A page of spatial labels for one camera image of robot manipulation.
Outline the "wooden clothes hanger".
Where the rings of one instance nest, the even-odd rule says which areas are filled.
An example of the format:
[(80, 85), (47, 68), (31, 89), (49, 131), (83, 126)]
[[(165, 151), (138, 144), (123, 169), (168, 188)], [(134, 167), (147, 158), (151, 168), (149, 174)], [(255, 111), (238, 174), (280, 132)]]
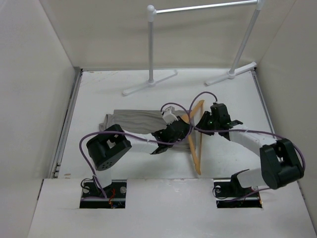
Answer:
[[(182, 120), (185, 122), (189, 122), (189, 119), (193, 118), (197, 114), (197, 112), (200, 112), (201, 117), (202, 117), (203, 113), (204, 113), (204, 102), (205, 102), (204, 100), (200, 100), (195, 105), (193, 110), (190, 112), (190, 116), (187, 116), (187, 115), (181, 116)], [(201, 172), (201, 158), (202, 158), (202, 154), (203, 154), (203, 134), (199, 133), (198, 146), (194, 145), (194, 139), (191, 135), (189, 135), (187, 137), (187, 141), (189, 143), (195, 171), (198, 175), (201, 175), (202, 174), (202, 172)]]

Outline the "grey trousers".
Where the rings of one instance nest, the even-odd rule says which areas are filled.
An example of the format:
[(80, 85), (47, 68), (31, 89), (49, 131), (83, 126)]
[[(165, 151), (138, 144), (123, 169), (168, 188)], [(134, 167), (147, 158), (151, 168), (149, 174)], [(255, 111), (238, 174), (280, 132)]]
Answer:
[(107, 114), (104, 121), (99, 124), (99, 131), (118, 124), (130, 133), (149, 134), (166, 128), (166, 122), (157, 110), (114, 110)]

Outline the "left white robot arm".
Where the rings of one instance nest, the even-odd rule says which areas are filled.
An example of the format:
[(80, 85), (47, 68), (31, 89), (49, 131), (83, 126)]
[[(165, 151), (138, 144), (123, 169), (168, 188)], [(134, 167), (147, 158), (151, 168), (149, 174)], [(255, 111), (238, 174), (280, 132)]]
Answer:
[(137, 134), (123, 130), (114, 124), (104, 131), (91, 133), (86, 143), (88, 154), (92, 160), (89, 166), (93, 172), (94, 192), (102, 198), (107, 198), (111, 192), (110, 175), (100, 173), (109, 170), (127, 152), (157, 155), (166, 152), (175, 144), (183, 141), (191, 132), (190, 124), (177, 117), (176, 121), (166, 128), (149, 134)]

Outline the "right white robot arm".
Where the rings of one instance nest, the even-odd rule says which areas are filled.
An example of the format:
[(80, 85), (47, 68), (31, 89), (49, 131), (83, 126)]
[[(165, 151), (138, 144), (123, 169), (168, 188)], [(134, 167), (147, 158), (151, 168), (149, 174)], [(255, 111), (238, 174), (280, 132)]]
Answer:
[(217, 197), (239, 199), (256, 193), (255, 187), (279, 189), (301, 179), (305, 162), (296, 146), (287, 138), (266, 131), (248, 129), (241, 121), (232, 120), (225, 104), (214, 103), (205, 111), (195, 130), (206, 134), (218, 133), (256, 154), (260, 159), (258, 169), (245, 169), (234, 173), (227, 181), (216, 180)]

